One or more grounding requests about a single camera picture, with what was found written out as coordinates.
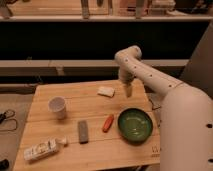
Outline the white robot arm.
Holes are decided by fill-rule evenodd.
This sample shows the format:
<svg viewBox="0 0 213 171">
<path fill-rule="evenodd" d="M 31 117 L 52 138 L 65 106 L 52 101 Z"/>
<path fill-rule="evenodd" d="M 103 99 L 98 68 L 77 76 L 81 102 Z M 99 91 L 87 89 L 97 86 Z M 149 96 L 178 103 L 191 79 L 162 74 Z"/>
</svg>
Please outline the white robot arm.
<svg viewBox="0 0 213 171">
<path fill-rule="evenodd" d="M 213 171 L 213 99 L 143 63 L 141 57 L 136 45 L 115 53 L 127 95 L 138 78 L 162 97 L 160 171 Z"/>
</svg>

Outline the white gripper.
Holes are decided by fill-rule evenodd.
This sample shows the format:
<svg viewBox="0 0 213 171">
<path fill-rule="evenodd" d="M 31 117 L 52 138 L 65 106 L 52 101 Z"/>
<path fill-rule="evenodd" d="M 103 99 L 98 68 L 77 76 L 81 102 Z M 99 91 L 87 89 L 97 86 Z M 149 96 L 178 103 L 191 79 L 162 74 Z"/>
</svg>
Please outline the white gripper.
<svg viewBox="0 0 213 171">
<path fill-rule="evenodd" d="M 132 96 L 132 85 L 130 84 L 134 80 L 134 76 L 129 73 L 128 71 L 120 68 L 118 72 L 119 80 L 125 84 L 124 85 L 124 90 L 126 97 L 131 97 Z"/>
</svg>

